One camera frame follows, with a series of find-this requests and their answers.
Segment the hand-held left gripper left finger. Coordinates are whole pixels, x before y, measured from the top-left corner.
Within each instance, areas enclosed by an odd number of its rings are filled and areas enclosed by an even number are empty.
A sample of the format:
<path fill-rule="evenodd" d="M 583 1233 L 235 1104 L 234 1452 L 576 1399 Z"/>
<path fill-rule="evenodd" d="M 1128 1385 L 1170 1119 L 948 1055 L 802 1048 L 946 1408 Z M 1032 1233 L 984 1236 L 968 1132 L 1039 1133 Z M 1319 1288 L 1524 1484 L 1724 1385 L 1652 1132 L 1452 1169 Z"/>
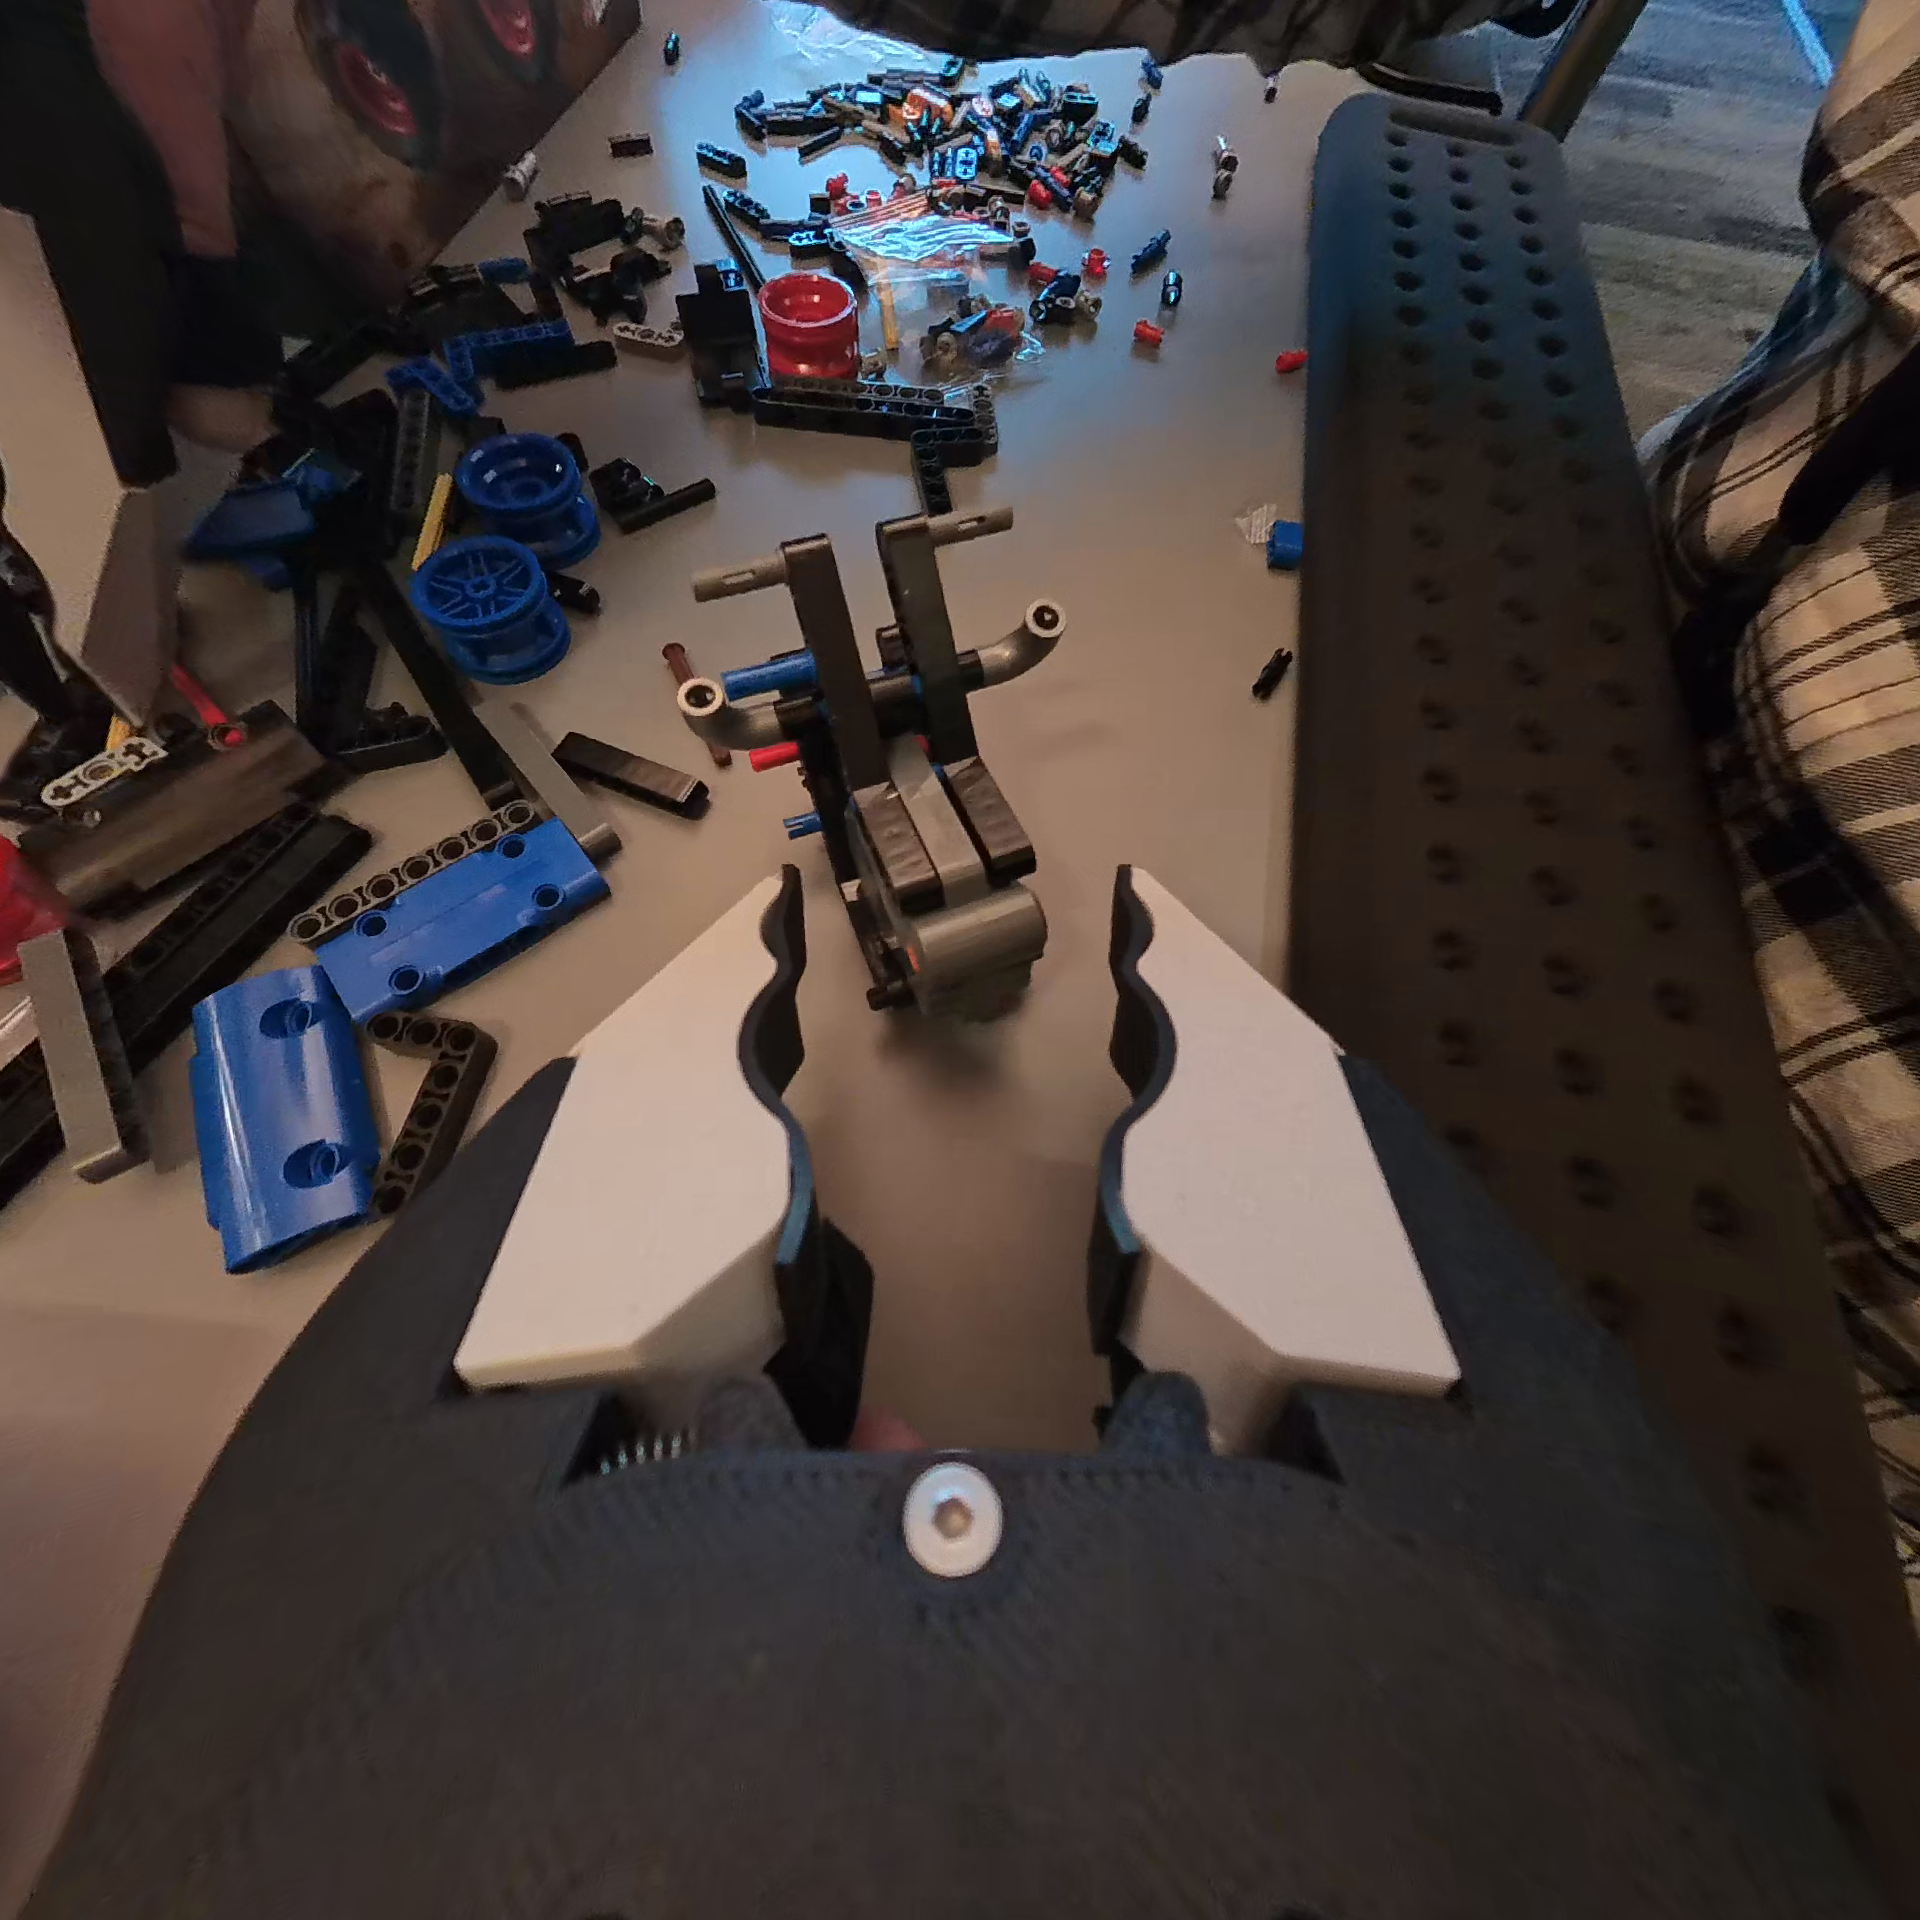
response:
<path fill-rule="evenodd" d="M 779 868 L 578 1039 L 453 1358 L 469 1389 L 597 1385 L 684 1425 L 712 1385 L 765 1375 L 807 1444 L 847 1444 L 874 1270 L 785 1102 L 805 966 Z"/>

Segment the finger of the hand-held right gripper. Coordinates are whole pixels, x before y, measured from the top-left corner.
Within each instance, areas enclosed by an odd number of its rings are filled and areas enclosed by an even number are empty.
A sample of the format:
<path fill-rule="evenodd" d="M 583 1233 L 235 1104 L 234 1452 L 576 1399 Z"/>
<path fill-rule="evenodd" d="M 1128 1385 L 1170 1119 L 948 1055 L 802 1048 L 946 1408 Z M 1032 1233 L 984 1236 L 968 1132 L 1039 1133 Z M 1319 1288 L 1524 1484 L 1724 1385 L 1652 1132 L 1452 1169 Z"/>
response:
<path fill-rule="evenodd" d="M 149 724 L 179 651 L 179 521 L 185 481 L 95 491 L 82 516 L 82 669 L 133 724 Z"/>
<path fill-rule="evenodd" d="M 31 214 L 2 212 L 4 525 L 52 606 L 64 664 L 89 663 L 97 600 L 113 555 L 113 455 Z"/>

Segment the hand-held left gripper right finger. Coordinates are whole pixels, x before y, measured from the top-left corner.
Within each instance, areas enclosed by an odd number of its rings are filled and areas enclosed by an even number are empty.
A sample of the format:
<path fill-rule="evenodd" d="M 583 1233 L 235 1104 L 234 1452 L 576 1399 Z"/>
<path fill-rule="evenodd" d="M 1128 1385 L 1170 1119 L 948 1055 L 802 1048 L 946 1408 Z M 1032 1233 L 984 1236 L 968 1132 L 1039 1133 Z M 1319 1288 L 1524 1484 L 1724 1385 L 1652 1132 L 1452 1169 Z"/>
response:
<path fill-rule="evenodd" d="M 1300 1388 L 1441 1400 L 1461 1364 L 1328 1030 L 1146 868 L 1111 896 L 1088 1328 L 1261 1449 Z"/>

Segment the partly built toy chassis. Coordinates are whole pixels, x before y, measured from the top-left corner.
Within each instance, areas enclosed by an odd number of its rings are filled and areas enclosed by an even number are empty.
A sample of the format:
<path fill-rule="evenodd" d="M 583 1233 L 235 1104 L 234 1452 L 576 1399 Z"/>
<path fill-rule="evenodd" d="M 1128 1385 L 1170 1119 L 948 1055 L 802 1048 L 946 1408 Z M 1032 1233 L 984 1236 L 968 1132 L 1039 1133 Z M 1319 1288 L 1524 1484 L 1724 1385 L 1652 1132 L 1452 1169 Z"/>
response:
<path fill-rule="evenodd" d="M 1047 947 L 1028 886 L 1039 853 L 980 757 L 970 700 L 1039 668 L 1066 612 L 1039 598 L 1005 635 L 963 648 L 939 567 L 948 547 L 1012 524 L 1012 509 L 987 507 L 876 525 L 895 612 L 879 671 L 863 661 L 826 535 L 691 583 L 698 604 L 775 588 L 791 598 L 802 647 L 687 680 L 679 711 L 696 735 L 755 766 L 801 766 L 881 1013 L 993 1022 L 1019 1003 Z"/>

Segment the clear bag of small parts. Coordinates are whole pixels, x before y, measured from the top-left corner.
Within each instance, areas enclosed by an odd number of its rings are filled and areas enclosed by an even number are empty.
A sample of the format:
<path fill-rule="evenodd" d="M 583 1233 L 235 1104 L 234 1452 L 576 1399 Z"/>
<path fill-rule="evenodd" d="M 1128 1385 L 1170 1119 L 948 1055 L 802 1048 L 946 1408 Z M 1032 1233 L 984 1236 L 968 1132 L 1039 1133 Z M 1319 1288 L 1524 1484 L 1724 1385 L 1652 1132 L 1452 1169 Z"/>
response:
<path fill-rule="evenodd" d="M 897 288 L 901 351 L 889 358 L 899 372 L 976 382 L 1043 358 L 1028 318 L 1039 245 L 1027 222 L 999 225 L 909 198 L 868 212 L 828 225 L 828 257 L 850 270 L 876 305 L 881 283 Z"/>

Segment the person's right forearm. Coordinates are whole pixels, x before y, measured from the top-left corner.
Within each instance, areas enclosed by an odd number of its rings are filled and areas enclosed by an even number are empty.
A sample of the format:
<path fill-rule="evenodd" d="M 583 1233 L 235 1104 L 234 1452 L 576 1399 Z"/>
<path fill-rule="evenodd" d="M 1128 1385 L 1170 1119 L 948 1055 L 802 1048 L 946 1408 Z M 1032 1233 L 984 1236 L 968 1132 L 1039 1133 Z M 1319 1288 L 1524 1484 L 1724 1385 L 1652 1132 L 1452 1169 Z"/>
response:
<path fill-rule="evenodd" d="M 994 59 L 1079 57 L 1139 48 L 1161 64 L 1200 54 L 1355 67 L 1416 41 L 1496 20 L 1547 32 L 1568 5 L 1545 3 L 828 3 L 863 32 L 933 52 Z"/>

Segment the person's right hand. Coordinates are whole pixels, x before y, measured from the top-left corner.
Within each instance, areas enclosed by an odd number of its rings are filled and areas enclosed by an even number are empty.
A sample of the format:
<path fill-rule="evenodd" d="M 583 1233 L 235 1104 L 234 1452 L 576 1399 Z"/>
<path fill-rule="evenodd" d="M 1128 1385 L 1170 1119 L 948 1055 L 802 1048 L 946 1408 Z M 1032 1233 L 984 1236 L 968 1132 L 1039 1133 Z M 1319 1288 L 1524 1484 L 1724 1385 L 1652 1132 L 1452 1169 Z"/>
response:
<path fill-rule="evenodd" d="M 279 335 L 239 243 L 226 107 L 252 5 L 151 5 L 145 120 L 168 171 L 183 237 L 179 372 L 171 425 L 204 447 L 248 453 L 272 430 Z"/>

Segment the blue toy fender piece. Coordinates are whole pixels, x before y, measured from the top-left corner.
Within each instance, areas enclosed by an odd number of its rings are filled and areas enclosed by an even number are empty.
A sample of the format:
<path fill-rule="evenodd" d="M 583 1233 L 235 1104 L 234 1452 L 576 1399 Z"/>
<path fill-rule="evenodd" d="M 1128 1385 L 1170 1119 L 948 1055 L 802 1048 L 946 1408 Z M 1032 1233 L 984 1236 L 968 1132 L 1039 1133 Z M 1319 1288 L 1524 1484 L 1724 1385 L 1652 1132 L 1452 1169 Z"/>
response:
<path fill-rule="evenodd" d="M 193 561 L 266 560 L 317 532 L 321 509 L 360 488 L 363 472 L 311 449 L 283 472 L 229 487 L 189 525 Z"/>

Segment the light grey toy beam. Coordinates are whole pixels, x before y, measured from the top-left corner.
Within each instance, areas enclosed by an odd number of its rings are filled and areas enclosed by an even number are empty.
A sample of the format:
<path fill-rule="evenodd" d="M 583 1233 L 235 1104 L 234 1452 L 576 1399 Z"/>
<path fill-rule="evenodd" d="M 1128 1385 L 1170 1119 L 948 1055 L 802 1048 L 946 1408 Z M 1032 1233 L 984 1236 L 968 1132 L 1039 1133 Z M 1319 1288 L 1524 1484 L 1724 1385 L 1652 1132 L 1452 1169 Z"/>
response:
<path fill-rule="evenodd" d="M 117 745 L 84 758 L 40 790 L 40 803 L 56 811 L 82 805 L 122 777 L 145 772 L 169 758 L 169 749 L 153 735 L 130 734 Z"/>

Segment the black toy cylinder piece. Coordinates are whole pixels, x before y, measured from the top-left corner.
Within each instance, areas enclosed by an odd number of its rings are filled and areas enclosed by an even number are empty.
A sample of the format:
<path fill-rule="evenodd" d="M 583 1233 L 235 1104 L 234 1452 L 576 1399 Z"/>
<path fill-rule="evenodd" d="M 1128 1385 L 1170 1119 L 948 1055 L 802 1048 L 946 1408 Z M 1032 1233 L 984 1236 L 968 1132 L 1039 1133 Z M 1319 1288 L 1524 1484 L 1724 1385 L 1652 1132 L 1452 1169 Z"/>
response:
<path fill-rule="evenodd" d="M 28 865 L 95 919 L 124 919 L 173 889 L 239 837 L 353 780 L 272 701 L 239 717 L 245 737 L 193 735 L 141 772 L 122 775 L 20 840 Z"/>

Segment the red toy wheel rim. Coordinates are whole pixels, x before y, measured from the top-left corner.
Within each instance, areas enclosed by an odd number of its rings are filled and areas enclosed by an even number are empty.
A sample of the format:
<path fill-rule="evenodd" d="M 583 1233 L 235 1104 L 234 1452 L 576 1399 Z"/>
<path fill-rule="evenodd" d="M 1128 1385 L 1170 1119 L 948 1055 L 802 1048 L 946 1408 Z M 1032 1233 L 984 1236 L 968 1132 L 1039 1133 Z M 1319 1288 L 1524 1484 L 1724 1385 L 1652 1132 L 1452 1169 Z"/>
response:
<path fill-rule="evenodd" d="M 757 304 L 764 364 L 772 379 L 858 379 L 858 299 L 841 279 L 787 271 L 760 288 Z"/>
<path fill-rule="evenodd" d="M 0 941 L 2 941 L 2 968 L 0 979 L 2 984 L 11 984 L 20 981 L 20 958 L 19 951 L 24 944 L 40 939 L 42 935 L 61 931 L 69 923 L 69 907 L 60 899 L 58 889 L 52 889 L 36 871 L 31 865 L 26 855 L 19 851 L 19 843 L 2 835 L 0 840 L 0 856 L 2 856 L 2 926 L 0 926 Z"/>

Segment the blue curved toy panel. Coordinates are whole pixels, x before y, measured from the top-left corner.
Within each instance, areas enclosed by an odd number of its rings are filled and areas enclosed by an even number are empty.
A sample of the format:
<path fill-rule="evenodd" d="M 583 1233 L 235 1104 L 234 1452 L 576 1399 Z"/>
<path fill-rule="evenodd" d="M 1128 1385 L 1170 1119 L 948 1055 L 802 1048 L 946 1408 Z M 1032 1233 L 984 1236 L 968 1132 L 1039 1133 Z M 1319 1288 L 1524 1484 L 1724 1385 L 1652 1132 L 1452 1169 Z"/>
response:
<path fill-rule="evenodd" d="M 557 821 L 493 837 L 311 937 L 351 1017 L 423 1009 L 608 900 L 607 875 Z"/>
<path fill-rule="evenodd" d="M 379 1166 L 361 1047 L 321 966 L 248 975 L 189 1014 L 208 1225 L 248 1276 L 371 1219 Z"/>

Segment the blue spoked toy wheel rim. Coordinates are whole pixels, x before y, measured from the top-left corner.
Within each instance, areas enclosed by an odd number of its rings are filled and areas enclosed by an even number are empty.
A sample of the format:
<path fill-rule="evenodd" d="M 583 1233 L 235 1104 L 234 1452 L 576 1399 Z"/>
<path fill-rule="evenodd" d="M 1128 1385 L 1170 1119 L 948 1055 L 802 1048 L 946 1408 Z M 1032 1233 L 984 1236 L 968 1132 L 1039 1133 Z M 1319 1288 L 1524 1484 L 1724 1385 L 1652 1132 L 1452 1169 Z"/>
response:
<path fill-rule="evenodd" d="M 442 544 L 413 568 L 408 591 L 469 680 L 538 680 L 570 651 L 570 619 L 539 555 L 509 537 L 469 535 Z"/>

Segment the printed toy truck box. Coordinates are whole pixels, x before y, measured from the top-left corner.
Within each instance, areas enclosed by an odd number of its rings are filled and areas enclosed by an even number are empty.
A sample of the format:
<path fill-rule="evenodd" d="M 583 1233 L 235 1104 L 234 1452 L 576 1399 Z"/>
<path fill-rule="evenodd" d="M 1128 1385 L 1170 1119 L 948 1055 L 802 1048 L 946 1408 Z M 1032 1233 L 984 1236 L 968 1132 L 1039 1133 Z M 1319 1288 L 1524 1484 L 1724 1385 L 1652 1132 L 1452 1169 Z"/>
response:
<path fill-rule="evenodd" d="M 396 299 L 639 35 L 639 3 L 260 3 L 229 160 L 242 255 L 311 302 Z"/>

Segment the dark grey toy beam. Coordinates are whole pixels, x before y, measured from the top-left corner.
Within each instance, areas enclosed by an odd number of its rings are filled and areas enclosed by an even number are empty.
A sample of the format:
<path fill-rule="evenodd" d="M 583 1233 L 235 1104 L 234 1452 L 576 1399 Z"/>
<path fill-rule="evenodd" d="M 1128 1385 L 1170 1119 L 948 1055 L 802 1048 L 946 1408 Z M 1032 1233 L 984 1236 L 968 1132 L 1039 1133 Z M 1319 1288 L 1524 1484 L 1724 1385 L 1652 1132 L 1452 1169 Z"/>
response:
<path fill-rule="evenodd" d="M 84 931 L 58 928 L 19 960 L 66 1156 L 79 1180 L 108 1184 L 146 1163 L 151 1145 L 97 951 Z"/>

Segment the brown toy axle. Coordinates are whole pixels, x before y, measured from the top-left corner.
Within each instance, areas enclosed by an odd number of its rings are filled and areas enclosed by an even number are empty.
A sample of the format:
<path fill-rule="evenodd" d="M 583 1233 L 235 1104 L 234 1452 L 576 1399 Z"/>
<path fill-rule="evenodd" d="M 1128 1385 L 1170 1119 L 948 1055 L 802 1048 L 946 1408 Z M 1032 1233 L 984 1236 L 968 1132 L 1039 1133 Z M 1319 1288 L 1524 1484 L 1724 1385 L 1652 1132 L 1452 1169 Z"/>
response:
<path fill-rule="evenodd" d="M 661 659 L 663 659 L 668 671 L 673 675 L 676 688 L 684 688 L 687 684 L 692 684 L 700 677 L 698 669 L 692 668 L 691 659 L 689 659 L 689 648 L 676 639 L 663 645 Z M 731 749 L 724 742 L 715 742 L 715 740 L 706 737 L 705 745 L 706 745 L 706 752 L 708 752 L 714 766 L 719 766 L 719 767 L 730 767 L 731 766 Z"/>

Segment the black square toy panel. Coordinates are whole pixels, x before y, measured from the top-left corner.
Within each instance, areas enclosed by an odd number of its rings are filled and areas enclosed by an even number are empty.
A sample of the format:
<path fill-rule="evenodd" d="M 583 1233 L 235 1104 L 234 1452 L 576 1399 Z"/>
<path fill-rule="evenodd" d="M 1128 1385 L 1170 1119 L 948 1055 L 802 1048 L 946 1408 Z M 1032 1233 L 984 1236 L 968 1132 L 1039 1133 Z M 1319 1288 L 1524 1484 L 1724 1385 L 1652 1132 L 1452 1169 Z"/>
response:
<path fill-rule="evenodd" d="M 757 302 L 738 267 L 703 261 L 679 294 L 679 327 L 703 407 L 751 413 L 765 384 Z"/>

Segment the empty clear plastic bag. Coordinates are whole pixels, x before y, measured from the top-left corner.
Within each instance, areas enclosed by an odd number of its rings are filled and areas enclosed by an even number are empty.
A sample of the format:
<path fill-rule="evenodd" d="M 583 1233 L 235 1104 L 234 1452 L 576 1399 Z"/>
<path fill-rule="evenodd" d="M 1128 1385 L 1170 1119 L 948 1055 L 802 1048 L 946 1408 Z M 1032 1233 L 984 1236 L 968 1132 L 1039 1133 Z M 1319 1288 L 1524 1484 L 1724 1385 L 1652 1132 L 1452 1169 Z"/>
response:
<path fill-rule="evenodd" d="M 650 3 L 644 12 L 650 27 L 679 35 L 691 57 L 826 64 L 848 45 L 847 23 L 818 5 Z"/>

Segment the person's plaid shirt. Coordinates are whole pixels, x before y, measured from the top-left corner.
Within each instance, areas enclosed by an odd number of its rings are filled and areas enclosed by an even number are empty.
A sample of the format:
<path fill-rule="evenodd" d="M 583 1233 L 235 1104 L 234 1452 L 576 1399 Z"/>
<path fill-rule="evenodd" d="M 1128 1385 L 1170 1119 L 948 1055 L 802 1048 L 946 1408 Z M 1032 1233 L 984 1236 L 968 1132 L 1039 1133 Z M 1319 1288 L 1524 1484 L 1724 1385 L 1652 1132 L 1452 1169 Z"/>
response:
<path fill-rule="evenodd" d="M 1864 5 L 1776 319 L 1641 446 L 1672 645 L 1906 1573 L 1917 1279 L 1917 5 Z"/>

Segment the pile of small toy pins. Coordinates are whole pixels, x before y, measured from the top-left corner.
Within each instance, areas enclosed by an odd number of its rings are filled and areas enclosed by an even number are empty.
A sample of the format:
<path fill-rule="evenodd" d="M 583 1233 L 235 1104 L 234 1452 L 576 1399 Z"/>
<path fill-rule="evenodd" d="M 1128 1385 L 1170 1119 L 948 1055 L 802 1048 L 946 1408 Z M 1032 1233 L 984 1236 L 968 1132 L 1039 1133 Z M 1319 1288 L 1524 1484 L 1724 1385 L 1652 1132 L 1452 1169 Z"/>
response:
<path fill-rule="evenodd" d="M 858 379 L 879 382 L 899 369 L 881 347 L 874 299 L 828 257 L 828 225 L 868 219 L 889 200 L 999 225 L 1027 222 L 1039 245 L 1028 318 L 1040 340 L 1093 329 L 1115 273 L 1093 225 L 1115 182 L 1148 164 L 1141 131 L 1167 77 L 1167 67 L 1144 54 L 1125 111 L 1088 79 L 1032 64 L 984 79 L 957 54 L 871 67 L 789 94 L 751 86 L 731 107 L 733 149 L 703 144 L 700 167 L 765 280 L 816 271 L 856 292 Z"/>

